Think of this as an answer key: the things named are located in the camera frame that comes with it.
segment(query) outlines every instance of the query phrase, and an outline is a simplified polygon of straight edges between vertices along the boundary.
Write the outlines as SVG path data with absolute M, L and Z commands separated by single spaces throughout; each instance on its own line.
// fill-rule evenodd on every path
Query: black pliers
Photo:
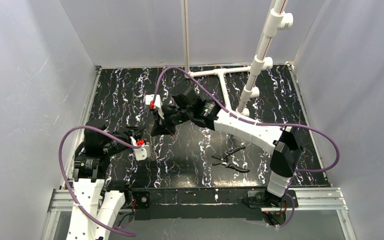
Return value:
M 233 149 L 227 150 L 227 151 L 223 152 L 223 154 L 221 156 L 212 155 L 211 156 L 212 158 L 219 160 L 219 161 L 214 162 L 212 165 L 215 166 L 215 165 L 222 164 L 226 168 L 233 169 L 233 170 L 238 171 L 240 173 L 248 173 L 250 171 L 249 169 L 245 169 L 245 168 L 236 166 L 235 164 L 229 163 L 229 156 L 236 153 L 239 150 L 242 150 L 242 149 L 245 149 L 245 146 L 237 146 Z

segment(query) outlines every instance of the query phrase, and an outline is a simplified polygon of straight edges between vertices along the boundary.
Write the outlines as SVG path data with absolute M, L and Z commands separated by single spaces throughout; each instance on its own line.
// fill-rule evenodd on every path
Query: vertical pole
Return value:
M 189 24 L 188 24 L 188 0 L 181 0 L 181 20 L 183 28 L 183 56 L 184 70 L 190 72 L 189 65 Z
M 276 2 L 276 0 L 271 0 L 269 9 L 272 9 L 275 6 L 275 2 Z M 267 19 L 269 18 L 269 14 L 270 14 L 270 12 L 267 13 L 267 16 L 265 17 L 265 22 L 267 22 Z M 255 55 L 257 55 L 257 53 L 258 53 L 258 49 L 260 49 L 260 45 L 261 45 L 261 41 L 263 40 L 263 36 L 264 36 L 264 31 L 261 31 L 261 36 L 259 37 L 257 50 L 255 50 Z
M 274 3 L 272 2 L 271 5 L 273 6 L 273 10 L 274 10 L 275 14 L 276 15 L 282 14 L 285 10 L 287 3 L 288 3 L 288 0 L 275 0 Z M 245 106 L 246 106 L 248 100 L 250 99 L 249 96 L 251 94 L 251 91 L 252 91 L 255 83 L 256 83 L 257 77 L 261 73 L 261 71 L 256 71 L 255 68 L 257 66 L 260 66 L 262 64 L 262 62 L 264 62 L 267 51 L 269 50 L 270 43 L 272 42 L 272 38 L 277 33 L 277 29 L 279 27 L 277 24 L 280 24 L 280 22 L 277 22 L 277 21 L 282 20 L 281 18 L 278 18 L 275 16 L 272 16 L 272 18 L 270 18 L 269 15 L 271 14 L 271 10 L 272 10 L 272 8 L 270 8 L 270 10 L 268 11 L 268 13 L 269 13 L 267 15 L 268 17 L 264 23 L 264 28 L 263 28 L 262 34 L 261 34 L 261 36 L 262 36 L 261 41 L 259 43 L 256 56 L 254 56 L 254 60 L 252 61 L 251 69 L 249 71 L 249 76 L 248 76 L 248 80 L 246 82 L 245 89 L 242 90 L 242 93 L 240 94 L 239 105 L 237 106 L 237 109 L 236 109 L 236 112 L 238 112 L 240 114 L 242 114 L 244 112 Z

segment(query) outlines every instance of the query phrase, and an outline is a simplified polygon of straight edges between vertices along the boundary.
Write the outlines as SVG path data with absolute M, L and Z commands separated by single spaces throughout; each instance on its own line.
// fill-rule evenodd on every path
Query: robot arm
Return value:
M 193 88 L 185 85 L 176 86 L 172 93 L 177 106 L 161 104 L 159 95 L 155 102 L 152 102 L 154 95 L 145 96 L 145 104 L 154 115 L 151 136 L 173 135 L 176 125 L 190 120 L 199 127 L 232 134 L 259 146 L 271 156 L 271 175 L 265 198 L 280 202 L 303 152 L 296 136 L 298 129 L 245 123 L 221 110 L 213 100 L 202 100 Z
M 91 120 L 86 125 L 103 131 L 108 127 L 102 119 Z M 143 130 L 143 127 L 125 126 L 113 132 L 112 135 L 134 146 L 141 146 L 133 152 L 137 160 L 144 160 L 151 155 L 151 151 L 149 145 L 140 140 Z M 97 214 L 106 171 L 110 165 L 110 157 L 127 149 L 129 148 L 102 134 L 86 129 L 84 142 L 76 150 L 73 171 L 75 195 L 90 215 L 107 226 L 114 224 L 118 212 L 126 202 L 127 195 L 124 184 L 109 185 Z M 98 226 L 85 216 L 77 204 L 73 205 L 66 239 L 106 240 L 109 234 L 110 231 Z

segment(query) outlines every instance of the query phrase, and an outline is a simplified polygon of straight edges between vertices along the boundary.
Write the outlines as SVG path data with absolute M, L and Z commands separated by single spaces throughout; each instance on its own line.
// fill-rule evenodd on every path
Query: black and white patterned table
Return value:
M 193 72 L 212 70 L 214 67 L 194 67 Z M 150 142 L 152 157 L 136 161 L 131 151 L 124 151 L 111 159 L 109 181 L 130 180 L 133 188 L 193 188 L 266 186 L 269 180 L 270 158 L 261 148 L 242 139 L 195 126 L 191 122 L 176 127 L 173 136 L 151 137 L 153 116 L 145 106 L 145 95 L 153 94 L 157 78 L 163 68 L 103 69 L 97 85 L 90 119 L 108 120 L 110 131 L 120 126 L 146 126 L 144 138 Z M 233 109 L 248 79 L 247 72 L 226 75 L 227 90 Z M 217 76 L 197 77 L 197 80 L 223 102 Z M 164 104 L 172 104 L 171 89 L 178 83 L 194 86 L 183 74 L 169 70 L 159 88 Z M 306 124 L 291 74 L 286 65 L 275 65 L 263 71 L 256 81 L 260 96 L 251 99 L 247 107 L 250 117 L 267 123 Z M 205 93 L 195 87 L 201 98 Z M 320 164 L 310 134 L 300 129 L 304 153 L 299 168 L 319 169 Z M 238 145 L 246 149 L 234 154 L 233 161 L 250 169 L 238 173 L 221 165 L 212 166 L 212 155 Z M 328 185 L 322 173 L 299 173 L 293 186 Z

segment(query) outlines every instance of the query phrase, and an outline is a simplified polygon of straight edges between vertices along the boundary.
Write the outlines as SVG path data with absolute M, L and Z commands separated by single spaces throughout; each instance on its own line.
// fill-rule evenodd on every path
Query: white wall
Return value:
M 180 0 L 60 1 L 95 65 L 184 63 Z
M 58 0 L 0 1 L 0 239 L 41 238 L 94 76 Z
M 60 0 L 95 65 L 184 65 L 181 0 Z M 268 56 L 293 61 L 324 0 L 291 0 L 293 27 L 279 31 Z M 251 63 L 271 0 L 189 0 L 193 65 Z
M 341 150 L 327 176 L 357 238 L 384 239 L 384 1 L 326 1 L 295 70 L 310 124 Z M 330 164 L 332 147 L 317 144 Z
M 290 0 L 293 26 L 277 32 L 267 56 L 293 61 L 324 0 Z M 271 0 L 190 0 L 189 56 L 192 65 L 251 63 Z

